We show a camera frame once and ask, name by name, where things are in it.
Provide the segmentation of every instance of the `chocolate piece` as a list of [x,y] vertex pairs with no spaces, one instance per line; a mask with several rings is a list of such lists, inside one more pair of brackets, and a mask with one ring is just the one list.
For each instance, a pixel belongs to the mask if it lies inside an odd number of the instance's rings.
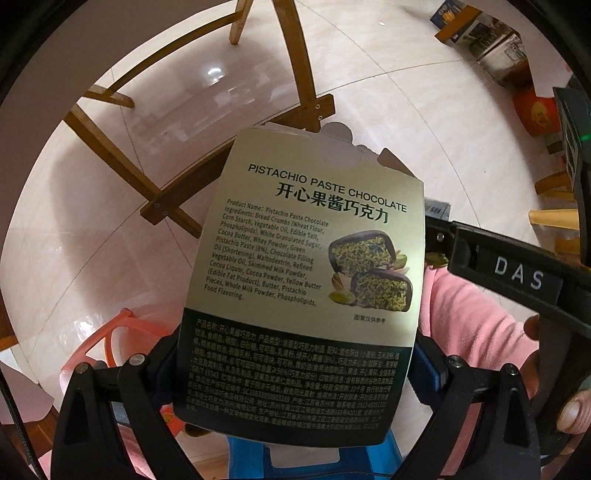
[[367,230],[352,233],[329,245],[329,260],[335,272],[352,277],[394,262],[396,249],[387,233]]
[[413,299],[413,285],[406,276],[381,268],[356,274],[351,291],[357,306],[393,312],[408,311]]

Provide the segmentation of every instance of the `pistachio paste chocolate package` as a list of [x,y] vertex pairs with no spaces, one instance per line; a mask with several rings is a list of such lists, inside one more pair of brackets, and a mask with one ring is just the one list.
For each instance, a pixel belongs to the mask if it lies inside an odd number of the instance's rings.
[[383,441],[418,325],[425,210],[422,182],[376,158],[278,126],[236,137],[187,294],[179,418],[267,443]]

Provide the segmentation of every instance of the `blue plastic stool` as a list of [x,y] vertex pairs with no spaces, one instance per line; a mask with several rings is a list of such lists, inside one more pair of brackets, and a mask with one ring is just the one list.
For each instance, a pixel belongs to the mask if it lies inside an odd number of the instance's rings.
[[392,431],[380,445],[340,448],[340,460],[335,463],[295,468],[275,468],[271,465],[269,449],[259,442],[228,437],[230,445],[230,478],[298,478],[321,475],[323,480],[372,480],[367,475],[339,472],[376,472],[392,475],[402,463],[402,456]]

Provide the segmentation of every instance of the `bolt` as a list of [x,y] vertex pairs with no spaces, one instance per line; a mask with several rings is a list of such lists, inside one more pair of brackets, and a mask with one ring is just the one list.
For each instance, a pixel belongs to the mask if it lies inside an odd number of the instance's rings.
[[447,361],[453,368],[461,368],[462,367],[462,359],[457,355],[451,355],[447,358]]
[[134,367],[137,367],[138,365],[141,365],[145,362],[146,357],[143,353],[136,353],[135,355],[132,355],[129,359],[129,363],[131,365],[133,365]]
[[83,374],[84,372],[86,372],[88,370],[88,367],[90,367],[89,364],[87,364],[86,362],[82,362],[82,363],[76,365],[76,368],[74,370],[76,370],[77,374]]
[[517,370],[517,367],[513,364],[506,364],[505,370],[509,375],[517,375],[519,373],[519,370]]

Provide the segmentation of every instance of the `human hand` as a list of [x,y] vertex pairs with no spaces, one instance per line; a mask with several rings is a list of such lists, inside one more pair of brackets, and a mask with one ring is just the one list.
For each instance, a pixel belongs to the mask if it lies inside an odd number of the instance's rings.
[[[540,337],[540,318],[534,316],[529,318],[524,324],[525,334],[532,340],[539,340]],[[527,393],[532,398],[540,387],[540,378],[538,352],[532,353],[521,367],[521,376],[523,377]],[[567,462],[568,455],[574,452],[579,445],[583,435],[589,429],[591,424],[591,390],[583,390],[575,393],[564,405],[558,420],[556,428],[561,432],[570,433],[573,438],[561,452],[560,457],[544,468],[544,478],[552,478],[558,470]]]

